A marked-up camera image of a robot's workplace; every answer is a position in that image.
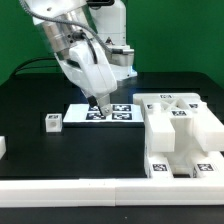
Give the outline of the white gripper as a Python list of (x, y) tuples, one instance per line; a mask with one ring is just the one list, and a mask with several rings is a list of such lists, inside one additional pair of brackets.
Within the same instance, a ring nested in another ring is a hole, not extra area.
[(77, 62), (79, 68), (66, 60), (57, 59), (67, 78), (87, 93), (91, 107), (97, 106), (103, 116), (112, 113), (110, 96), (117, 89), (117, 81), (101, 46), (93, 43), (98, 63), (93, 61), (92, 53), (85, 41), (78, 41), (69, 49), (70, 60)]

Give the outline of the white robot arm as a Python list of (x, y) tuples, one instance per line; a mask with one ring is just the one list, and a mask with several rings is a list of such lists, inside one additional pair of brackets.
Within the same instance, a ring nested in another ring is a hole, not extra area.
[(117, 82), (134, 76), (121, 0), (18, 0), (46, 38), (68, 80), (108, 116)]

